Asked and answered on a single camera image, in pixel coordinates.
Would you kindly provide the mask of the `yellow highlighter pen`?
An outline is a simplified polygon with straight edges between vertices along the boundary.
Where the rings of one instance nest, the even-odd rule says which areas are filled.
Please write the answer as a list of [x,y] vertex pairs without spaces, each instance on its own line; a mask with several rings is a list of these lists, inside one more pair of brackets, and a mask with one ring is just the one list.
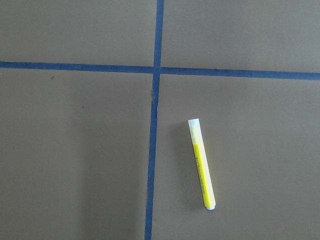
[[216,200],[213,191],[200,120],[198,118],[190,119],[188,120],[188,126],[198,171],[203,203],[207,210],[212,211],[216,208]]

